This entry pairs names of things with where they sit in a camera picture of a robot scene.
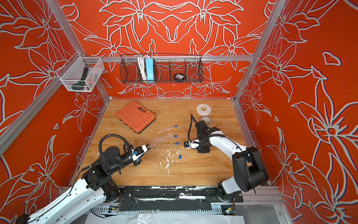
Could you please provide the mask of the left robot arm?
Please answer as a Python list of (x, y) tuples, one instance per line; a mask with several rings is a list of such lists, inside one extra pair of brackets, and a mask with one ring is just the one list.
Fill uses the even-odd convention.
[(118, 147), (107, 148), (71, 188), (32, 215), (21, 215), (16, 223), (70, 224), (97, 205), (116, 201), (121, 194), (112, 174), (130, 164), (141, 163), (141, 156), (147, 150), (145, 145), (130, 147), (126, 155)]

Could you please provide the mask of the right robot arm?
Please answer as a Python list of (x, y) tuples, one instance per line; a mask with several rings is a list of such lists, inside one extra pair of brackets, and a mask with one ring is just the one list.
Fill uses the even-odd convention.
[(198, 153), (209, 153), (211, 147), (218, 148), (233, 164), (233, 176), (218, 184), (223, 197), (239, 191), (248, 192), (269, 180), (269, 174), (261, 154), (256, 147), (236, 143), (216, 128), (209, 128), (204, 121), (195, 124), (197, 139), (189, 143)]

